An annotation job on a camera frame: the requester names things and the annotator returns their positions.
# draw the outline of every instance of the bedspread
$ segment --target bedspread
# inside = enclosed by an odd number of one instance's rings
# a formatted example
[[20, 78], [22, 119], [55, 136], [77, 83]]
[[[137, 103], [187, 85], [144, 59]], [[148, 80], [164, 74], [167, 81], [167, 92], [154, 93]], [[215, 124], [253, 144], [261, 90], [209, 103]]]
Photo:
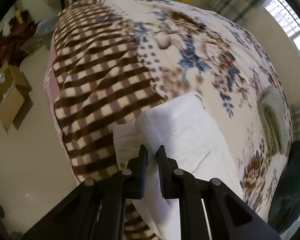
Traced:
[[[54, 111], [80, 181], [117, 172], [113, 125], [196, 90], [226, 139], [245, 202], [267, 220], [292, 123], [277, 74], [250, 32], [170, 0], [80, 0], [60, 13], [54, 40], [60, 89]], [[285, 155], [268, 154], [258, 115], [257, 102], [270, 85], [285, 104]], [[131, 205], [125, 234], [155, 237]]]

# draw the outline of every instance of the white towel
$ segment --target white towel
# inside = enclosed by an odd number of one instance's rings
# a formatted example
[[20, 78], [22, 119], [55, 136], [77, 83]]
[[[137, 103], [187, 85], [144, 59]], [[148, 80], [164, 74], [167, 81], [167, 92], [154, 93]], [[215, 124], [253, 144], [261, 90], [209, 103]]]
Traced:
[[218, 124], [205, 110], [202, 97], [190, 92], [141, 113], [134, 124], [113, 129], [118, 166], [138, 156], [140, 144], [148, 150], [145, 195], [133, 200], [135, 208], [149, 228], [162, 240], [179, 240], [178, 200], [165, 200], [160, 192], [155, 154], [164, 145], [167, 157], [196, 178], [221, 179], [242, 198], [235, 164]]

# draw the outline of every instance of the blue flower pattern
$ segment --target blue flower pattern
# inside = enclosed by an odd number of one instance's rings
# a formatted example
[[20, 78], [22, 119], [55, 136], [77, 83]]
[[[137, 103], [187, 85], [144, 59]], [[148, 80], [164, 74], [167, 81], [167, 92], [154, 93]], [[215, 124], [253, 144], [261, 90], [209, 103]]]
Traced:
[[[155, 11], [153, 13], [159, 17], [158, 19], [159, 21], [164, 22], [165, 20], [169, 19], [168, 13], [162, 10]], [[200, 18], [195, 17], [194, 19], [196, 20], [196, 22], [200, 24], [200, 29], [205, 30], [207, 28]], [[141, 43], [148, 42], [147, 36], [150, 29], [146, 28], [143, 22], [135, 22], [134, 29], [135, 29], [134, 37], [138, 38], [136, 45], [140, 45]], [[197, 68], [199, 74], [202, 74], [205, 73], [206, 71], [211, 70], [211, 67], [205, 62], [204, 59], [202, 59], [195, 53], [195, 47], [194, 47], [194, 41], [192, 35], [186, 34], [183, 37], [183, 40], [186, 45], [186, 49], [179, 50], [182, 59], [178, 62], [178, 64], [183, 69], [183, 73], [182, 73], [183, 84], [186, 87], [190, 87], [190, 84], [186, 78], [186, 72], [188, 69]], [[231, 53], [228, 53], [228, 57], [233, 62], [236, 60]], [[235, 78], [239, 74], [240, 74], [240, 70], [236, 66], [233, 66], [231, 69], [227, 71], [226, 85], [229, 93], [233, 91], [233, 84], [235, 83]], [[232, 104], [231, 96], [228, 95], [225, 91], [221, 91], [221, 90], [219, 91], [219, 95], [223, 101], [223, 107], [225, 108], [229, 117], [232, 118], [234, 116], [233, 114], [234, 105]]]
[[192, 36], [187, 34], [187, 39], [184, 40], [186, 44], [186, 49], [179, 50], [183, 59], [178, 63], [183, 69], [194, 68], [196, 67], [199, 70], [199, 73], [205, 72], [206, 70], [211, 69], [211, 67], [197, 54], [195, 54], [195, 47], [193, 45]]
[[171, 3], [171, 0], [146, 0], [147, 2], [162, 2], [162, 3], [165, 3], [165, 4], [168, 4], [168, 5], [173, 5]]
[[229, 117], [232, 118], [233, 117], [232, 109], [234, 108], [234, 105], [230, 103], [232, 101], [232, 98], [229, 95], [226, 95], [222, 92], [220, 92], [220, 97], [223, 100], [222, 106], [226, 109]]
[[143, 22], [135, 22], [134, 23], [134, 32], [133, 32], [133, 36], [135, 38], [137, 38], [136, 41], [136, 46], [140, 45], [141, 43], [145, 43], [148, 42], [148, 32], [150, 31], [150, 29], [147, 29], [144, 26]]
[[165, 20], [167, 20], [169, 18], [169, 15], [164, 11], [153, 12], [153, 13], [160, 17], [158, 20], [161, 22], [164, 22]]

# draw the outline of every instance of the floor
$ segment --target floor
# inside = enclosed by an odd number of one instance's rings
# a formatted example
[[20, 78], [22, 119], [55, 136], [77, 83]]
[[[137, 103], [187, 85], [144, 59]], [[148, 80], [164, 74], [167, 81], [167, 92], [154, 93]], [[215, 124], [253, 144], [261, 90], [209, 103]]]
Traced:
[[8, 232], [26, 232], [76, 187], [43, 94], [49, 51], [42, 47], [20, 66], [33, 106], [18, 130], [0, 126], [0, 205]]

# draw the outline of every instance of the cardboard box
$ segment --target cardboard box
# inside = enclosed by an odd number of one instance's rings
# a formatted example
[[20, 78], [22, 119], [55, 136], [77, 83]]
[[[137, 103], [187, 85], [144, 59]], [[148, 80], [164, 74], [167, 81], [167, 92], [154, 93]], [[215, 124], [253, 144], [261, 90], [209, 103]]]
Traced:
[[0, 69], [0, 121], [8, 130], [29, 98], [31, 87], [19, 68], [7, 63]]

